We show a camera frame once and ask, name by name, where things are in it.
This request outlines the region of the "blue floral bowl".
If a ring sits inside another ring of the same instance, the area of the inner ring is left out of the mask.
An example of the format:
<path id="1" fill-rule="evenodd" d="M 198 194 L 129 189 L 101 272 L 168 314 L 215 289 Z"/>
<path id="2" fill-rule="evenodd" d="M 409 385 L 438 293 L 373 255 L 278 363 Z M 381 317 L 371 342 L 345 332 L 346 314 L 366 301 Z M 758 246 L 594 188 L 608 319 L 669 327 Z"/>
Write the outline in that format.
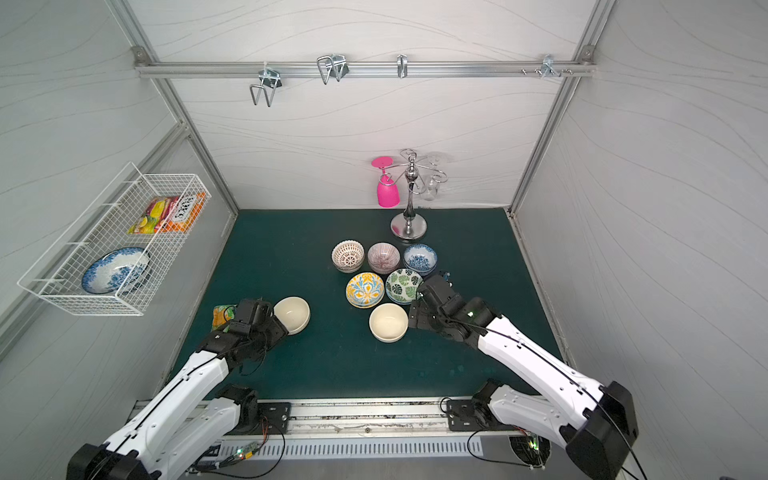
<path id="1" fill-rule="evenodd" d="M 403 260 L 408 269 L 422 276 L 428 276 L 436 269 L 438 255 L 426 244 L 413 244 L 405 249 Z"/>
<path id="2" fill-rule="evenodd" d="M 91 264 L 81 279 L 82 289 L 95 295 L 130 293 L 149 276 L 150 253 L 142 247 L 109 252 Z"/>

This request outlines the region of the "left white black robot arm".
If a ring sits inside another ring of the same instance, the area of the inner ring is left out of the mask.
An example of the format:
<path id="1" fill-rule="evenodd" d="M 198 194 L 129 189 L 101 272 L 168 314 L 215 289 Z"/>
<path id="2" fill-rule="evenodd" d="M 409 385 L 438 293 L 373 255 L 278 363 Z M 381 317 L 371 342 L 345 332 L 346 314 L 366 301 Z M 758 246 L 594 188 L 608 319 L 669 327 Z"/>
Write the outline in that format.
<path id="1" fill-rule="evenodd" d="M 67 478 L 178 479 L 250 458 L 283 432 L 289 407 L 261 407 L 255 390 L 225 380 L 245 362 L 264 360 L 306 319 L 306 309 L 240 301 L 144 409 L 102 444 L 85 444 L 72 456 Z"/>

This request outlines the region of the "aluminium top rail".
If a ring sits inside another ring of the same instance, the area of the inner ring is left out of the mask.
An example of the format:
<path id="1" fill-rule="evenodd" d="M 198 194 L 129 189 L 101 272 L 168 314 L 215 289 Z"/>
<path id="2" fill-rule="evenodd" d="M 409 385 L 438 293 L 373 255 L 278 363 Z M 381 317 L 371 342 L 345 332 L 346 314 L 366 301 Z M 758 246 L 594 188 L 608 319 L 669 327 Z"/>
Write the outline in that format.
<path id="1" fill-rule="evenodd" d="M 359 61 L 347 59 L 349 73 L 341 79 L 399 79 L 397 56 L 385 61 Z M 524 77 L 520 69 L 534 69 L 541 59 L 532 61 L 423 61 L 408 58 L 408 76 L 405 79 L 450 78 L 538 78 Z M 575 61 L 557 60 L 558 68 L 573 71 L 570 77 L 589 77 L 598 67 L 589 58 Z M 321 80 L 316 60 L 308 62 L 160 62 L 151 61 L 148 54 L 135 49 L 135 70 L 143 78 L 157 79 L 256 79 L 264 64 L 277 70 L 282 80 Z"/>

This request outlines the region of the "metal bracket on rail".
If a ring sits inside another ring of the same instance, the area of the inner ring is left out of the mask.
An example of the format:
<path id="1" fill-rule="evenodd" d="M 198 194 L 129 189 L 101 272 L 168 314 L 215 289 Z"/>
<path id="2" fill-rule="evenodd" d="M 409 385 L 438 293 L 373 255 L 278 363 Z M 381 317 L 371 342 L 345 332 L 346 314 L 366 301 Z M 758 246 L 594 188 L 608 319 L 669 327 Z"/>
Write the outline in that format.
<path id="1" fill-rule="evenodd" d="M 399 79 L 405 79 L 408 76 L 408 58 L 404 54 L 400 54 L 396 59 L 397 76 Z"/>

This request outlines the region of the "cream plain bowl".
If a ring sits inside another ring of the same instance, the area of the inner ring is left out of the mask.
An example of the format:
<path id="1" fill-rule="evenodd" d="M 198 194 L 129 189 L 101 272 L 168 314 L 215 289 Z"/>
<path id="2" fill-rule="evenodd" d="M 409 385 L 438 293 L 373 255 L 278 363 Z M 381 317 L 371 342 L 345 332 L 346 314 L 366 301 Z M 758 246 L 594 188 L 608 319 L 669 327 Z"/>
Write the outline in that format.
<path id="1" fill-rule="evenodd" d="M 311 319 L 308 302 L 301 297 L 292 296 L 280 300 L 274 306 L 274 314 L 286 328 L 289 335 L 302 332 Z"/>
<path id="2" fill-rule="evenodd" d="M 369 316 L 369 329 L 380 342 L 394 343 L 405 336 L 408 322 L 408 314 L 400 305 L 381 304 Z"/>

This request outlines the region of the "green leaf bowl back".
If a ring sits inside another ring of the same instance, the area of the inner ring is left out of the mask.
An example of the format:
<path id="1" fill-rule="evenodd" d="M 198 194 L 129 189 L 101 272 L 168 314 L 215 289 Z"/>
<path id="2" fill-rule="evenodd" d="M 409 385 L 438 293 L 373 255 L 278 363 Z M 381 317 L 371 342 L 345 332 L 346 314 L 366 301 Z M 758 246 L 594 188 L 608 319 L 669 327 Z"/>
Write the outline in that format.
<path id="1" fill-rule="evenodd" d="M 385 282 L 388 298 L 399 305 L 410 305 L 416 299 L 423 278 L 417 272 L 402 268 L 390 273 Z"/>

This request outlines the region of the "pink plastic wine glass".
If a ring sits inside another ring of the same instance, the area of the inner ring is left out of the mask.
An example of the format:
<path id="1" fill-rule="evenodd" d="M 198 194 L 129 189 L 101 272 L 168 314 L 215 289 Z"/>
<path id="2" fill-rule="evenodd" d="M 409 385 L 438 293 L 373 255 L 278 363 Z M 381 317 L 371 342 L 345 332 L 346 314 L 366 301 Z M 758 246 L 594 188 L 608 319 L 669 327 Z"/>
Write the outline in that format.
<path id="1" fill-rule="evenodd" d="M 377 201 L 382 208 L 394 208 L 400 204 L 400 193 L 394 178 L 388 173 L 388 169 L 394 165 L 391 157 L 378 157 L 371 162 L 372 166 L 380 171 L 377 184 Z"/>

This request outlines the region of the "chrome glass holder stand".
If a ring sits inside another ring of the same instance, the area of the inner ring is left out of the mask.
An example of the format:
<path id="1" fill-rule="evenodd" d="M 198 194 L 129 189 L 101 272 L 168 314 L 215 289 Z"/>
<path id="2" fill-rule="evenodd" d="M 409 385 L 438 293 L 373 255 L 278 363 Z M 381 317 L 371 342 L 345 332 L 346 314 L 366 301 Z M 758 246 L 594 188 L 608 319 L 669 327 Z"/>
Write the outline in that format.
<path id="1" fill-rule="evenodd" d="M 449 176 L 441 169 L 445 161 L 441 153 L 419 154 L 407 148 L 400 151 L 400 156 L 401 160 L 395 160 L 384 169 L 387 174 L 395 173 L 395 182 L 404 179 L 406 186 L 405 208 L 392 219 L 390 228 L 399 239 L 415 242 L 426 235 L 428 228 L 426 219 L 416 211 L 416 198 L 434 200 Z"/>

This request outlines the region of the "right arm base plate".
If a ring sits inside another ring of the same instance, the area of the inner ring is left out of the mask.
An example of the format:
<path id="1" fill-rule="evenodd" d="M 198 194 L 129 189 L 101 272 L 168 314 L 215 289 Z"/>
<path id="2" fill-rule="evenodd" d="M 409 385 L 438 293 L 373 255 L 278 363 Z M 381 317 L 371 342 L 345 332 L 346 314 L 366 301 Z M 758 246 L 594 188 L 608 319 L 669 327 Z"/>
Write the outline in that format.
<path id="1" fill-rule="evenodd" d="M 443 397 L 439 408 L 451 432 L 512 430 L 510 425 L 501 423 L 487 406 L 472 399 Z"/>

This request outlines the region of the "metal hook right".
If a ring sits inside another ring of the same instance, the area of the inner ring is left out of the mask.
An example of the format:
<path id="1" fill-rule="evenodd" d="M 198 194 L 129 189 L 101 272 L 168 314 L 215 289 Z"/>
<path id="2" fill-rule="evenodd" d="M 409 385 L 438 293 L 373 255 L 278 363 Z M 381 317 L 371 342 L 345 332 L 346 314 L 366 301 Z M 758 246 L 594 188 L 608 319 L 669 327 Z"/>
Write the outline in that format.
<path id="1" fill-rule="evenodd" d="M 552 56 L 546 55 L 542 61 L 541 64 L 530 70 L 530 69 L 520 69 L 520 73 L 524 77 L 528 76 L 537 76 L 541 79 L 547 79 L 547 78 L 567 78 L 570 77 L 573 74 L 573 71 L 569 68 L 558 68 L 555 64 L 555 61 Z"/>

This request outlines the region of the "colourful snack packet in basket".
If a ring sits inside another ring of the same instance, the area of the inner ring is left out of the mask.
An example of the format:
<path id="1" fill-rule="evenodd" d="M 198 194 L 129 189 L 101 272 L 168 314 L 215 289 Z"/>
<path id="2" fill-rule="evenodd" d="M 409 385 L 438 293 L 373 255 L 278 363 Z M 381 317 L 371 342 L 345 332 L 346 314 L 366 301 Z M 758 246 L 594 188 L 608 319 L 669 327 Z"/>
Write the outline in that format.
<path id="1" fill-rule="evenodd" d="M 155 197 L 144 214 L 129 227 L 132 235 L 186 233 L 195 224 L 207 201 L 204 192 L 182 196 Z"/>

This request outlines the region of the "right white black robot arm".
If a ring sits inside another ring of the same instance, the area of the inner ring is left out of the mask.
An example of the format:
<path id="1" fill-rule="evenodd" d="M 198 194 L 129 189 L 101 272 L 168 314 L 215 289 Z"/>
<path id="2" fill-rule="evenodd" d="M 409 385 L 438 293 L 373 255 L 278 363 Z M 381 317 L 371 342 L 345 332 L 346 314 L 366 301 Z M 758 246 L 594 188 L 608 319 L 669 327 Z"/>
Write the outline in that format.
<path id="1" fill-rule="evenodd" d="M 639 426 L 630 391 L 569 367 L 483 299 L 466 300 L 447 280 L 431 277 L 417 289 L 409 325 L 495 359 L 534 389 L 527 395 L 488 381 L 473 397 L 483 427 L 520 427 L 543 437 L 591 479 L 616 478 L 636 456 Z"/>

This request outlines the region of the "cream plain bowl front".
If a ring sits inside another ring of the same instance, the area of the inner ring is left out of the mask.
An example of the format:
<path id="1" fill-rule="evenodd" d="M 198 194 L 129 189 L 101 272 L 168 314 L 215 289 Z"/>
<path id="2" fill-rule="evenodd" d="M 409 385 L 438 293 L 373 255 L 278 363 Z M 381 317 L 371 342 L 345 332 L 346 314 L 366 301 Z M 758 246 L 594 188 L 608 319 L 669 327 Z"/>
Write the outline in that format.
<path id="1" fill-rule="evenodd" d="M 301 297 L 292 296 L 280 300 L 274 306 L 274 314 L 286 328 L 289 335 L 302 332 L 311 319 L 308 302 Z"/>

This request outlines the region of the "cream plain bowl back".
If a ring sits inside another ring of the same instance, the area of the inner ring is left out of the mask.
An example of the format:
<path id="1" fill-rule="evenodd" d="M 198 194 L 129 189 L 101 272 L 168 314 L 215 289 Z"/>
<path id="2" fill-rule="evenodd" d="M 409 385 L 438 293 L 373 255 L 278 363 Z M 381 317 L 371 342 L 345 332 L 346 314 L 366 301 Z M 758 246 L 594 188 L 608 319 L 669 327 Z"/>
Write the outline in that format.
<path id="1" fill-rule="evenodd" d="M 369 316 L 369 329 L 380 342 L 394 343 L 405 336 L 408 322 L 408 314 L 400 305 L 381 304 Z"/>

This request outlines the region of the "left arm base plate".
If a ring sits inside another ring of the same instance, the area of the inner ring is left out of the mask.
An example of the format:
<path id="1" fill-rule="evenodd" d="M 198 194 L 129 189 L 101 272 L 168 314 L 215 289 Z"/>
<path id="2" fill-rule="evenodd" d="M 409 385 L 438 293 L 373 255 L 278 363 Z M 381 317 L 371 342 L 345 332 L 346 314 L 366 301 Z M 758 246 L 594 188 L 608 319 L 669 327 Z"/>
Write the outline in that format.
<path id="1" fill-rule="evenodd" d="M 271 435 L 285 433 L 291 417 L 290 402 L 251 401 L 241 406 L 240 420 L 234 433 L 238 435 Z"/>

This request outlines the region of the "metal double hook middle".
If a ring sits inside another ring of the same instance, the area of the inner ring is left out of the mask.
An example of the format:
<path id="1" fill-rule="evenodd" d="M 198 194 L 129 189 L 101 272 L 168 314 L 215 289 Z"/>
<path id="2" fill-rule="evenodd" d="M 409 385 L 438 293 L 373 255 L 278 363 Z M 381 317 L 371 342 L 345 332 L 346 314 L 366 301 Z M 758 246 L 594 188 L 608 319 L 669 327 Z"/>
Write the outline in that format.
<path id="1" fill-rule="evenodd" d="M 324 85 L 327 85 L 331 79 L 340 82 L 349 73 L 347 59 L 342 54 L 320 56 L 316 60 L 316 65 Z"/>

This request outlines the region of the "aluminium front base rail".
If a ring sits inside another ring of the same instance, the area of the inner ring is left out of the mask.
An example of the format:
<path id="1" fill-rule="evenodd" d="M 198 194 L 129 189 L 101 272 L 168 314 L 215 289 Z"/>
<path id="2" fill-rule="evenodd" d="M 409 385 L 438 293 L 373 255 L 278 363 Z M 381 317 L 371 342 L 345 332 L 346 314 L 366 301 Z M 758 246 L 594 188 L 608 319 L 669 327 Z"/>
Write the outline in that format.
<path id="1" fill-rule="evenodd" d="M 451 432 L 439 408 L 443 397 L 279 399 L 290 402 L 287 439 L 469 436 Z"/>

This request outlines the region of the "blue floral bowl in basket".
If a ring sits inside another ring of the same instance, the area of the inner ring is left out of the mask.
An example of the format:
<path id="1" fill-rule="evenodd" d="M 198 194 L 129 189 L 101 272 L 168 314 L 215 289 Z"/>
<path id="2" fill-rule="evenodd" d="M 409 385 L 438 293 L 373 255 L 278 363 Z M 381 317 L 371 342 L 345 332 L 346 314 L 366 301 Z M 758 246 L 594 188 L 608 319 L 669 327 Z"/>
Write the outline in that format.
<path id="1" fill-rule="evenodd" d="M 150 253 L 142 247 L 109 252 L 91 264 L 81 279 L 82 289 L 95 295 L 130 293 L 149 276 Z"/>

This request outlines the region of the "purple striped bowl front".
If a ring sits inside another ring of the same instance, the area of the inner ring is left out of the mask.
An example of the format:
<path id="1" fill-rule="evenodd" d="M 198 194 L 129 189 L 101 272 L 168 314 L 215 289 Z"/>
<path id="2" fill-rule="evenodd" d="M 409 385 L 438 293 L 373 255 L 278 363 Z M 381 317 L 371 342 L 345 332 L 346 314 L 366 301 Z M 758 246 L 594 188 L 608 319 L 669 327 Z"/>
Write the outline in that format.
<path id="1" fill-rule="evenodd" d="M 394 245 L 379 242 L 368 249 L 367 261 L 375 273 L 388 275 L 398 269 L 401 255 L 399 249 Z"/>

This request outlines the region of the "yellow blue ornament bowl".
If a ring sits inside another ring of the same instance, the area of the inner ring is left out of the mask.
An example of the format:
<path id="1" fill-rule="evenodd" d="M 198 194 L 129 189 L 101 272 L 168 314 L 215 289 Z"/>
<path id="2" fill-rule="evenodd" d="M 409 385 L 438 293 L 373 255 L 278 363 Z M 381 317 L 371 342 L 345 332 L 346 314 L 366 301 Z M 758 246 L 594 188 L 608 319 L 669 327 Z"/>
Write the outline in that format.
<path id="1" fill-rule="evenodd" d="M 350 305 L 359 309 L 377 306 L 385 296 L 385 283 L 373 272 L 355 275 L 346 285 L 345 297 Z"/>

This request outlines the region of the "white maroon leaf bowl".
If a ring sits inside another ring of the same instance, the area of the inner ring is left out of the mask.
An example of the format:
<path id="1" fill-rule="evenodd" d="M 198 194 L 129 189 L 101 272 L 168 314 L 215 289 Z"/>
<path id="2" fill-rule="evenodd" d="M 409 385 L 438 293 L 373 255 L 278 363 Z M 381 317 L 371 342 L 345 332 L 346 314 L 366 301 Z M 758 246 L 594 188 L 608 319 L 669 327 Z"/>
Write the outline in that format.
<path id="1" fill-rule="evenodd" d="M 365 260 L 365 249 L 356 240 L 344 240 L 333 248 L 331 259 L 338 271 L 353 273 L 362 267 Z"/>

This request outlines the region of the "green snack bag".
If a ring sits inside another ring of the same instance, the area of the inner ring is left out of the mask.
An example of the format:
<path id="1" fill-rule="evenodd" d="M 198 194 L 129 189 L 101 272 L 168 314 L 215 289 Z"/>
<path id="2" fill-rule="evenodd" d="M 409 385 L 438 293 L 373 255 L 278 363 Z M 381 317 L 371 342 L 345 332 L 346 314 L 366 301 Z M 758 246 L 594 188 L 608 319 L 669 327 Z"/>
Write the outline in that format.
<path id="1" fill-rule="evenodd" d="M 217 305 L 213 309 L 212 330 L 219 330 L 235 318 L 235 305 Z"/>

